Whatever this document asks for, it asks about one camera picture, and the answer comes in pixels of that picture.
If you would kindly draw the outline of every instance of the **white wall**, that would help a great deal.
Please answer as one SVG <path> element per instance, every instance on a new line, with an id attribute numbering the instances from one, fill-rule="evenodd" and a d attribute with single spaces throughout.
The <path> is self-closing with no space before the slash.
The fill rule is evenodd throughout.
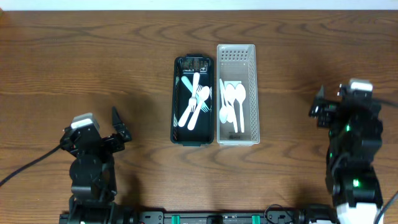
<path id="1" fill-rule="evenodd" d="M 398 9 L 398 0 L 0 0 L 18 10 Z"/>

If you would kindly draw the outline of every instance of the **white spoon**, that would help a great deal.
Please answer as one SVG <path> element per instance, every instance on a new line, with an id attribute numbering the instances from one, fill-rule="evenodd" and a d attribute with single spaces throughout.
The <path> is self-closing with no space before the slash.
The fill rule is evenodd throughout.
<path id="1" fill-rule="evenodd" d="M 235 89 L 236 100 L 239 102 L 239 108 L 241 109 L 239 115 L 241 117 L 241 132 L 244 133 L 244 121 L 243 121 L 243 108 L 242 103 L 246 98 L 246 90 L 242 84 L 238 84 Z"/>
<path id="2" fill-rule="evenodd" d="M 223 83 L 222 79 L 220 79 L 220 92 L 221 92 L 221 102 L 222 102 L 222 104 L 221 104 L 221 109 L 220 109 L 220 112 L 219 112 L 218 116 L 220 117 L 220 121 L 223 124 L 225 124 L 227 116 L 228 116 L 228 109 L 227 109 L 227 107 L 224 104 L 224 91 L 225 91 L 224 83 Z"/>
<path id="3" fill-rule="evenodd" d="M 195 112 L 193 112 L 193 115 L 192 115 L 192 117 L 191 117 L 191 120 L 190 120 L 189 123 L 188 123 L 188 129 L 189 129 L 189 130 L 192 131 L 192 130 L 195 128 L 195 125 L 196 125 L 197 120 L 198 120 L 198 116 L 199 116 L 199 112 L 200 112 L 201 105 L 203 104 L 203 102 L 204 102 L 205 100 L 207 100 L 207 98 L 209 98 L 209 94 L 210 94 L 210 89 L 209 89 L 208 86 L 204 86 L 204 87 L 198 92 L 198 95 L 199 95 L 200 100 L 199 100 L 199 104 L 198 104 L 198 106 L 197 106 Z"/>
<path id="4" fill-rule="evenodd" d="M 227 115 L 227 121 L 234 123 L 234 130 L 235 133 L 238 133 L 238 125 L 236 124 L 236 114 L 235 114 L 235 109 L 234 109 L 234 101 L 235 101 L 235 88 L 232 86 L 232 84 L 228 84 L 225 88 L 225 98 L 226 100 L 230 103 L 227 104 L 228 108 L 228 115 Z"/>

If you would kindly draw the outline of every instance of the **green tape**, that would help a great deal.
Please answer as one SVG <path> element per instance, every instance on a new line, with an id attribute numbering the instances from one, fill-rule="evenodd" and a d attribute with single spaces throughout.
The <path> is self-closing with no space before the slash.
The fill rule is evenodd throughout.
<path id="1" fill-rule="evenodd" d="M 260 220 L 260 216 L 259 216 L 259 215 L 253 215 L 253 216 L 251 217 L 251 220 L 252 220 L 252 223 L 253 223 L 253 224 L 260 224 L 260 223 L 261 223 L 261 220 Z"/>
<path id="2" fill-rule="evenodd" d="M 172 224 L 180 224 L 180 216 L 172 215 Z"/>

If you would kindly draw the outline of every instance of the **plastic bin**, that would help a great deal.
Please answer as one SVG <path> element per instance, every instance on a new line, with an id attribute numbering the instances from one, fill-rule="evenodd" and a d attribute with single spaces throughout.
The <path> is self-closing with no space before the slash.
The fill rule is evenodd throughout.
<path id="1" fill-rule="evenodd" d="M 210 88 L 210 96 L 202 105 L 197 123 L 193 130 L 187 128 L 193 116 L 189 114 L 185 126 L 180 127 L 178 121 L 188 106 L 192 96 L 193 74 L 200 73 L 199 85 Z M 175 144 L 183 146 L 200 146 L 210 144 L 214 140 L 214 61 L 200 54 L 187 54 L 186 57 L 178 57 L 174 62 L 173 105 L 170 139 Z"/>
<path id="2" fill-rule="evenodd" d="M 238 132 L 233 122 L 220 121 L 221 93 L 220 79 L 236 87 L 241 83 L 246 90 L 242 103 L 244 132 L 240 125 L 240 105 L 233 107 Z M 220 44 L 217 46 L 217 142 L 225 146 L 252 146 L 260 143 L 259 107 L 257 93 L 256 48 L 252 44 Z"/>

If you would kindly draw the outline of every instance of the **wooden tabletop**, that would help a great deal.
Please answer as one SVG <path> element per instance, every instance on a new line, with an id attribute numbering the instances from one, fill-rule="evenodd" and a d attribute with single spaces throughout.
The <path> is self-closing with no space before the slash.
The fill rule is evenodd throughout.
<path id="1" fill-rule="evenodd" d="M 255 44 L 261 142 L 182 147 L 170 142 L 174 59 L 216 60 L 218 44 Z M 116 153 L 116 202 L 176 210 L 264 210 L 331 204 L 328 130 L 308 117 L 323 84 L 371 80 L 398 102 L 398 12 L 5 12 L 0 18 L 0 179 L 54 148 L 74 116 L 132 132 Z M 398 109 L 383 106 L 374 166 L 386 202 L 398 186 Z M 0 189 L 0 223 L 58 223 L 74 157 L 59 150 Z M 398 206 L 385 223 L 398 223 Z"/>

